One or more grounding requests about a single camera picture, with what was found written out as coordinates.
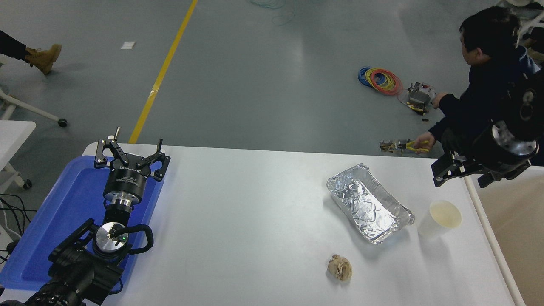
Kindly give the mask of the person's left hand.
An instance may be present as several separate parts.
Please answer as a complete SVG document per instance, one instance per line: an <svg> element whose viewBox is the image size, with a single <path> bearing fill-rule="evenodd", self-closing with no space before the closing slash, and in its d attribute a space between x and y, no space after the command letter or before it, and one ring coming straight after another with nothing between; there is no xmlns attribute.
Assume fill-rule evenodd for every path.
<svg viewBox="0 0 544 306"><path fill-rule="evenodd" d="M432 133L425 132L416 138L412 147L417 154L429 153L436 142L437 139Z"/></svg>

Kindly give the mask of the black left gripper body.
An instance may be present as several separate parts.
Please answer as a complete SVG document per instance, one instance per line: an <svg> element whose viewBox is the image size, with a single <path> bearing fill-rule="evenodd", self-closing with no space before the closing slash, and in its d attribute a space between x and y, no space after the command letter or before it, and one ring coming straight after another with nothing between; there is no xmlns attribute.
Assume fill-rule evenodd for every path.
<svg viewBox="0 0 544 306"><path fill-rule="evenodd" d="M103 197L112 202L115 196L125 195L132 203L140 203L145 192L146 182L151 168L132 169L121 166L110 170Z"/></svg>

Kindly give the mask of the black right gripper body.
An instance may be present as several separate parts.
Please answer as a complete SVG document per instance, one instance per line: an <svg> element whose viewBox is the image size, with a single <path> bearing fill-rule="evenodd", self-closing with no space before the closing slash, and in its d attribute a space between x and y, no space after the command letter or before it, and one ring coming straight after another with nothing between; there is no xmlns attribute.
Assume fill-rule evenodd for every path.
<svg viewBox="0 0 544 306"><path fill-rule="evenodd" d="M490 124L472 146L472 157L485 169L499 173L518 169L537 153L538 141L516 138L504 121Z"/></svg>

